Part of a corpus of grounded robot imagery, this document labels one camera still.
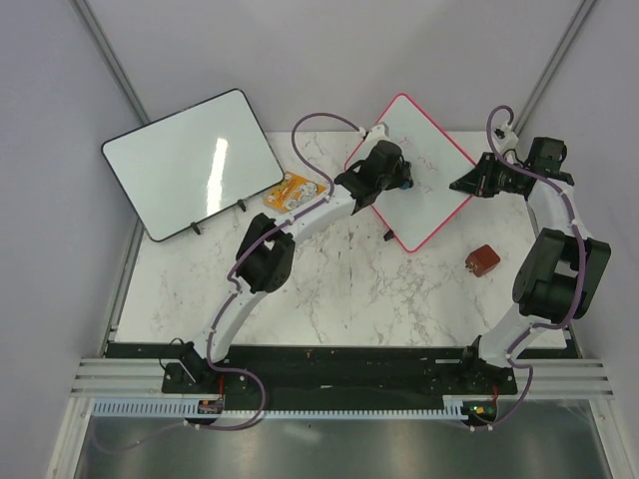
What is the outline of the pink framed whiteboard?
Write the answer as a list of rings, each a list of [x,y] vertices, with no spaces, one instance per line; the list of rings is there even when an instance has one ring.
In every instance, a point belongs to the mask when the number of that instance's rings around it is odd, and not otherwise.
[[[415,252],[470,201],[449,185],[475,162],[405,93],[397,94],[377,121],[411,163],[413,186],[382,193],[372,208],[402,248]]]

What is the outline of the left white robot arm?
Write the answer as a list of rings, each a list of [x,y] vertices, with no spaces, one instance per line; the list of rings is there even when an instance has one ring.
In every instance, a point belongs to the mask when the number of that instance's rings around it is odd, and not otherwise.
[[[223,367],[241,327],[268,294],[289,279],[296,247],[330,225],[374,204],[378,196],[413,186],[410,162],[399,145],[387,137],[367,137],[368,155],[340,173],[332,189],[288,214],[270,218],[256,215],[236,254],[228,275],[235,289],[193,341],[183,343],[176,362],[165,368],[162,392],[201,394],[216,387],[221,374],[257,377],[239,368]]]

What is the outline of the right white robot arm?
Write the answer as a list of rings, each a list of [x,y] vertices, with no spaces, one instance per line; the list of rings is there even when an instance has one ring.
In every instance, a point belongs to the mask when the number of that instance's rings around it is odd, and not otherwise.
[[[524,162],[509,164],[485,152],[449,186],[483,199],[521,195],[537,228],[514,280],[511,309],[463,350],[456,376],[468,392],[492,391],[509,382],[531,342],[587,312],[603,276],[611,247],[583,226],[573,203],[574,180],[562,169],[566,157],[563,141],[536,137]]]

